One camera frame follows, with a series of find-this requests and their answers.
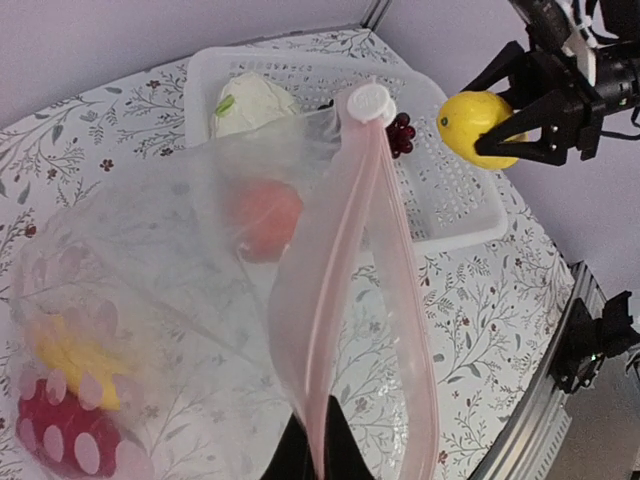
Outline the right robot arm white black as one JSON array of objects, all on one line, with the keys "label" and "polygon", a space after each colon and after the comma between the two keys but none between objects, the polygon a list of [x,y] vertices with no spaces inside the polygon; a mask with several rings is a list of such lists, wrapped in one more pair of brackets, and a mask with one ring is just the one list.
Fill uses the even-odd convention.
[{"label": "right robot arm white black", "polygon": [[440,135],[486,169],[519,159],[561,166],[570,150],[594,158],[604,129],[630,111],[639,123],[639,4],[636,1],[514,1],[527,49],[512,41],[459,94],[467,106],[442,112]]}]

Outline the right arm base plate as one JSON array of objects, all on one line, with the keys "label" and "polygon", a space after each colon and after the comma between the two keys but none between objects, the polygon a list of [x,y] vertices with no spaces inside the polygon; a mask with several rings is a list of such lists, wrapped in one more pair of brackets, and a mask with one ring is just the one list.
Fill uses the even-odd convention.
[{"label": "right arm base plate", "polygon": [[556,387],[574,394],[591,385],[606,359],[615,358],[639,344],[639,316],[632,306],[639,296],[623,291],[607,300],[599,317],[593,317],[585,301],[573,301],[550,374]]}]

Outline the yellow lemon toy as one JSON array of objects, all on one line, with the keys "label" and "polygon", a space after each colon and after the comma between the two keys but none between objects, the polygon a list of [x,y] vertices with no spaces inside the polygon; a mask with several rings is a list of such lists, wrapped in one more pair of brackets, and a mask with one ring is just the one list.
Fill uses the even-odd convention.
[{"label": "yellow lemon toy", "polygon": [[463,91],[441,106],[437,128],[442,141],[462,159],[486,170],[504,170],[515,165],[518,158],[480,155],[475,142],[513,113],[513,108],[493,92]]}]

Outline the red toy pepper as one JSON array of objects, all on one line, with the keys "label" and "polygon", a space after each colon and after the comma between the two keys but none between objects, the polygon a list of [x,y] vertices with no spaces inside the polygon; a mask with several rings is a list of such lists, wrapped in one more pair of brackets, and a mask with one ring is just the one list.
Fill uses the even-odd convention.
[{"label": "red toy pepper", "polygon": [[46,469],[65,479],[152,479],[143,448],[100,409],[84,409],[65,391],[58,398],[44,378],[28,377],[17,401],[16,436]]}]

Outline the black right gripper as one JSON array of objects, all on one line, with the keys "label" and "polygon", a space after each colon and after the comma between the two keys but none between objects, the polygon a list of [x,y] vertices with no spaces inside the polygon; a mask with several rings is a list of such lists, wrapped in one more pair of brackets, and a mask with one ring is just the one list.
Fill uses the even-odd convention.
[{"label": "black right gripper", "polygon": [[525,51],[511,41],[463,91],[486,91],[503,79],[509,87],[499,96],[522,109],[475,142],[478,154],[546,165],[564,165],[571,149],[579,151],[582,160],[595,157],[605,102],[574,60]]}]

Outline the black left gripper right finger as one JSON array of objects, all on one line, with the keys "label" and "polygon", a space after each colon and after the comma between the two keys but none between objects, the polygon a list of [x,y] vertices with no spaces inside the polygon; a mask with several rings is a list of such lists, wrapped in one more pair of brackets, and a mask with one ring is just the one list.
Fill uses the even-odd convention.
[{"label": "black left gripper right finger", "polygon": [[325,479],[374,480],[335,396],[329,396],[325,433]]}]

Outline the clear zip top bag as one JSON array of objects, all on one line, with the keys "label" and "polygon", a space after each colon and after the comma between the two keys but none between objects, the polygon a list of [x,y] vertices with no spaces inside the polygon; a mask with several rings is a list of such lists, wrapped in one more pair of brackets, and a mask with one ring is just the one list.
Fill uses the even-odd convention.
[{"label": "clear zip top bag", "polygon": [[[351,281],[368,253],[378,279],[371,309],[389,323],[407,414],[399,475],[429,479],[438,456],[434,365],[424,333],[414,249],[386,127],[389,91],[366,81],[332,107],[288,116],[209,141],[52,216],[11,269],[11,318],[21,347],[11,365],[16,404],[28,377],[58,398],[59,371],[33,353],[26,328],[40,315],[79,320],[131,365],[117,382],[119,411],[100,409],[144,449],[159,428],[149,411],[188,410],[206,479],[260,479],[290,419],[304,428],[317,479],[334,363]],[[233,188],[272,179],[295,188],[304,208],[272,263],[239,254],[227,221]],[[22,443],[25,453],[50,477]]]}]

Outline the yellow banana toy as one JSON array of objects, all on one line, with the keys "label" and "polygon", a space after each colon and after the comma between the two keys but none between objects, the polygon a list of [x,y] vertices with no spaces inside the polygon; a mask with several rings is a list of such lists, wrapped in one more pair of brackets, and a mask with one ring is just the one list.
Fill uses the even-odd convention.
[{"label": "yellow banana toy", "polygon": [[93,338],[73,316],[40,315],[26,328],[35,356],[59,371],[66,387],[85,405],[119,411],[125,397],[118,381],[128,381],[133,370],[120,355]]}]

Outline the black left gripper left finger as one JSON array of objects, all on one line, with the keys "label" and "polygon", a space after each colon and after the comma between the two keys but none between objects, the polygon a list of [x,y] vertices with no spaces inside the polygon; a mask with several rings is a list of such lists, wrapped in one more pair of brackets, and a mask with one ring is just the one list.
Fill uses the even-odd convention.
[{"label": "black left gripper left finger", "polygon": [[290,419],[261,480],[316,480],[307,435],[297,419]]}]

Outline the white cauliflower toy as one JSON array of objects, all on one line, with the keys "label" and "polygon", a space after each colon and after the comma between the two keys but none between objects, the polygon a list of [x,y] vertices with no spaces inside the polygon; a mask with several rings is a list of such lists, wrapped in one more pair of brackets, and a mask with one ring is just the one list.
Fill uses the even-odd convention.
[{"label": "white cauliflower toy", "polygon": [[210,129],[219,138],[255,130],[300,113],[301,107],[285,89],[263,75],[246,72],[222,88],[210,118]]}]

